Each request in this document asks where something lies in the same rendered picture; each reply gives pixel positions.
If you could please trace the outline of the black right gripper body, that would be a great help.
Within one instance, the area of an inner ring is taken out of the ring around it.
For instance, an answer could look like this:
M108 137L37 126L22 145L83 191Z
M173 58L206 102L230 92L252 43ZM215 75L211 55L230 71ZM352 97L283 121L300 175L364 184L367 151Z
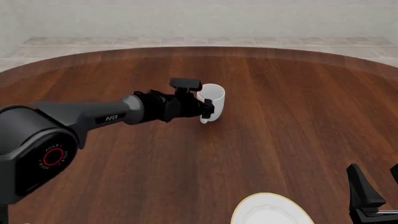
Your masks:
M398 224L398 210L378 210L370 208L349 208L353 224Z

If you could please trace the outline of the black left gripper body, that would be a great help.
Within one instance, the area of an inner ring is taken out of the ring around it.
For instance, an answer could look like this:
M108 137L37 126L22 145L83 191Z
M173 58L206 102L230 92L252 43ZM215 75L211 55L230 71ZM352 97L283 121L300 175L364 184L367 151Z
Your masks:
M202 119L210 119L211 115L215 111L215 106L212 103L212 100L205 98L203 102L200 103L201 109L201 118Z

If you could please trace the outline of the white mug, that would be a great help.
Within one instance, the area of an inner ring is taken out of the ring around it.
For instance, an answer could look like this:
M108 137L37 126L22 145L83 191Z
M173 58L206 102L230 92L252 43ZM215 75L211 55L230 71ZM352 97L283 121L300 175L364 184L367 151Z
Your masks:
M205 102L205 99L212 100L215 107L214 113L211 114L209 119L200 117L200 122L206 124L208 122L216 121L222 114L225 100L225 90L220 85L214 83L207 83L202 85L201 91L197 92L197 99Z

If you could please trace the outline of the white plate with gold rim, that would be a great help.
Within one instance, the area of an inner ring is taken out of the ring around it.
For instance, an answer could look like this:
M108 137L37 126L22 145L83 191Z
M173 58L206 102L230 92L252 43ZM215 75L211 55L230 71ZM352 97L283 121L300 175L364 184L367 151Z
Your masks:
M235 208L230 224L314 224L308 214L287 197L273 193L253 194Z

